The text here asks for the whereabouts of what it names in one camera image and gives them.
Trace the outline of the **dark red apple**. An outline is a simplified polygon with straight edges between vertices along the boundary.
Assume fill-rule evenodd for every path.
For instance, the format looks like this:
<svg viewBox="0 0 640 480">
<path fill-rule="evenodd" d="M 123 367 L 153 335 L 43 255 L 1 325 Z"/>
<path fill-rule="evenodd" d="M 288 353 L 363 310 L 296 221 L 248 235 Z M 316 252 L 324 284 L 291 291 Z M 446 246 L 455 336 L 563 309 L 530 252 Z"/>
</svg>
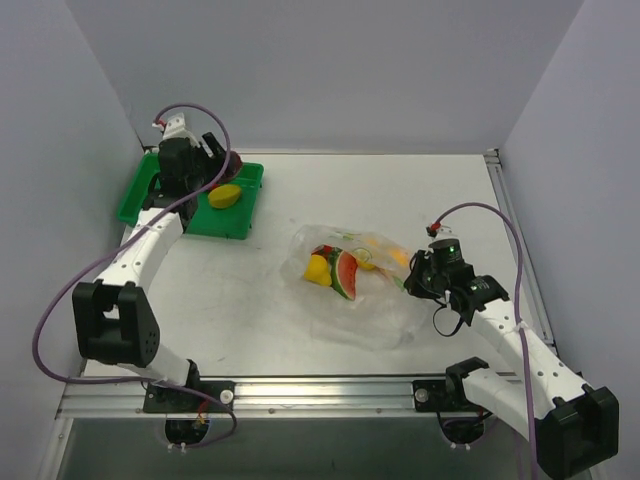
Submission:
<svg viewBox="0 0 640 480">
<path fill-rule="evenodd" d="M 240 155 L 236 151 L 231 151 L 230 160 L 224 174 L 220 178 L 221 183 L 229 183 L 234 180 L 240 173 L 243 162 Z"/>
</svg>

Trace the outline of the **clear plastic bag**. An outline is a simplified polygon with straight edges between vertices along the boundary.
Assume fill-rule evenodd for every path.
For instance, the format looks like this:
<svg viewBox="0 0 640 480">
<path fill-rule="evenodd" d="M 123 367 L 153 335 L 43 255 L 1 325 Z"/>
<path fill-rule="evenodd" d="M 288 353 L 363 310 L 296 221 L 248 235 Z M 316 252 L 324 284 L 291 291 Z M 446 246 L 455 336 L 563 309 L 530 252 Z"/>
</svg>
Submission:
<svg viewBox="0 0 640 480">
<path fill-rule="evenodd" d="M 391 350 L 412 341 L 435 310 L 405 289 L 409 263 L 409 251 L 379 233 L 304 225 L 281 275 L 313 336 Z"/>
</svg>

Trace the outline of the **watermelon slice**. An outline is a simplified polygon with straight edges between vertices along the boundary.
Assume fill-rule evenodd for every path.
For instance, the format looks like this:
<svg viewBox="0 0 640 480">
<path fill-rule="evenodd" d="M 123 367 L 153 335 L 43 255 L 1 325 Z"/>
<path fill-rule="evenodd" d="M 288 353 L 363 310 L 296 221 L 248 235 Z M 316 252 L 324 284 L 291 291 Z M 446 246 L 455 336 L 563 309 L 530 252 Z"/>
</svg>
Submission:
<svg viewBox="0 0 640 480">
<path fill-rule="evenodd" d="M 356 258 L 347 251 L 334 249 L 329 256 L 331 287 L 349 301 L 356 299 Z"/>
</svg>

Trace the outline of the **yellow pear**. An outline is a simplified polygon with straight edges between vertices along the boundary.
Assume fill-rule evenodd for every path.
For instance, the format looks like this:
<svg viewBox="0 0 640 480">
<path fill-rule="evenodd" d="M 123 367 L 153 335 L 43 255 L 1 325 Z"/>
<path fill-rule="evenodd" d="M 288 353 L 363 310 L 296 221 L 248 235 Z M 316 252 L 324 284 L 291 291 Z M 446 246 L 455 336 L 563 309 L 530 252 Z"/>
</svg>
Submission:
<svg viewBox="0 0 640 480">
<path fill-rule="evenodd" d="M 332 279 L 328 261 L 321 255 L 311 255 L 303 277 L 311 283 L 329 287 Z"/>
</svg>

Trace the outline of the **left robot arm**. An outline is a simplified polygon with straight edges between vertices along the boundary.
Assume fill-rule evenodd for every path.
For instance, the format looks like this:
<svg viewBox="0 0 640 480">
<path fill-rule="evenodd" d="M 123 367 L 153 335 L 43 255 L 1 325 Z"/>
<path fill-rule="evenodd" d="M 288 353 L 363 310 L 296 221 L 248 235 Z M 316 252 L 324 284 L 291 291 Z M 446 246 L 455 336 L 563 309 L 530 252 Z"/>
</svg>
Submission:
<svg viewBox="0 0 640 480">
<path fill-rule="evenodd" d="M 231 151 L 207 132 L 197 143 L 185 136 L 162 140 L 157 161 L 158 171 L 122 251 L 93 282 L 74 287 L 72 306 L 83 358 L 125 368 L 150 384 L 168 385 L 167 400 L 190 411 L 202 399 L 197 367 L 162 343 L 147 293 L 191 223 L 199 195 L 232 175 L 233 160 Z"/>
</svg>

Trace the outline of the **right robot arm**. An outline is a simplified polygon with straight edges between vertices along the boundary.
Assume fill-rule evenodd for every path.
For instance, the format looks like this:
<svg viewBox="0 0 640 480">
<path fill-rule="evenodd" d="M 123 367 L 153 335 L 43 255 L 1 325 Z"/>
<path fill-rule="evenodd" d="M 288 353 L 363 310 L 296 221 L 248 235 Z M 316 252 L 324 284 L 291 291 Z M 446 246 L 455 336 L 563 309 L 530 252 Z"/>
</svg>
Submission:
<svg viewBox="0 0 640 480">
<path fill-rule="evenodd" d="M 574 373 L 518 316 L 516 304 L 490 275 L 479 276 L 458 240 L 417 251 L 404 283 L 413 297 L 443 302 L 487 341 L 518 376 L 512 384 L 472 357 L 448 367 L 443 395 L 456 408 L 481 407 L 528 440 L 537 465 L 567 479 L 619 451 L 619 401 Z"/>
</svg>

